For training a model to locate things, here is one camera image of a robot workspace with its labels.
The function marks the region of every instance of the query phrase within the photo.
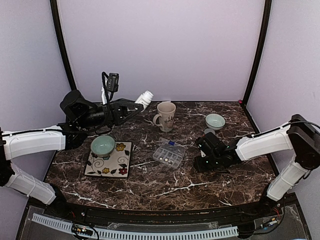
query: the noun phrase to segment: white wall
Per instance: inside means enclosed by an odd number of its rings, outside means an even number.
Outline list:
[[[0,1],[0,127],[42,128],[64,121],[59,103],[69,91],[50,10],[50,1]],[[13,162],[43,179],[52,152]],[[0,239],[16,239],[27,197],[0,187]]]
[[[60,0],[76,84],[101,101],[101,72],[120,74],[115,98],[238,101],[255,56],[264,0]]]
[[[320,124],[320,1],[273,1],[248,109],[261,131],[301,114]],[[282,169],[293,152],[275,154]],[[313,239],[320,236],[320,169],[294,188]]]

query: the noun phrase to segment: flower pattern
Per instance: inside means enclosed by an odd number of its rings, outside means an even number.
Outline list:
[[[119,168],[119,173],[121,175],[125,175],[125,174],[127,174],[127,172],[128,172],[128,170],[126,168]]]
[[[107,174],[107,173],[109,173],[109,172],[110,172],[109,168],[106,168],[106,167],[102,170],[102,173],[103,173],[103,174]]]
[[[116,149],[118,152],[125,150],[125,148],[126,148],[126,145],[124,145],[123,142],[117,143],[117,144],[116,144],[116,147],[115,147],[115,149]]]

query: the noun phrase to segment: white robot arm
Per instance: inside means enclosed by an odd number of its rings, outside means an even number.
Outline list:
[[[124,98],[112,101],[113,94],[118,91],[118,82],[119,74],[110,73],[108,76],[102,73],[102,105],[86,100],[78,90],[69,92],[60,103],[66,115],[65,123],[20,132],[2,132],[0,129],[0,187],[15,189],[46,205],[60,206],[66,202],[58,187],[34,178],[11,160],[33,153],[78,148],[87,138],[87,133],[96,132],[103,126],[121,125],[143,111],[146,105],[141,101]]]
[[[320,165],[320,134],[299,114],[275,129],[237,138],[228,145],[211,132],[198,138],[196,144],[205,154],[195,158],[194,167],[199,172],[227,168],[269,153],[294,150],[294,157],[269,184],[261,198],[262,204],[268,205],[269,209],[301,178]]]
[[[2,141],[5,142],[4,154],[6,160],[12,160],[14,158],[40,153],[45,151],[60,151],[66,147],[66,136],[61,132],[52,131],[60,130],[59,126],[51,126],[44,129],[38,129],[36,132],[22,133],[19,135],[13,135],[14,132],[3,132]],[[14,163],[11,163],[12,174],[6,187],[15,189],[27,197],[33,197],[40,200],[46,205],[50,205],[56,198],[56,191],[53,186],[48,183],[44,183],[30,174],[24,172],[18,168]]]

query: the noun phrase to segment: ceramic mug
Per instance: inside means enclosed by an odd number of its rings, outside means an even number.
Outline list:
[[[153,123],[158,126],[162,132],[170,132],[174,128],[174,117],[176,105],[172,102],[164,101],[156,107],[158,114],[154,116]]]

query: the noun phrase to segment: tile coaster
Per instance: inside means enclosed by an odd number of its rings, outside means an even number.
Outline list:
[[[103,178],[127,178],[132,142],[116,141],[110,156],[100,157],[91,150],[85,165],[84,175]]]

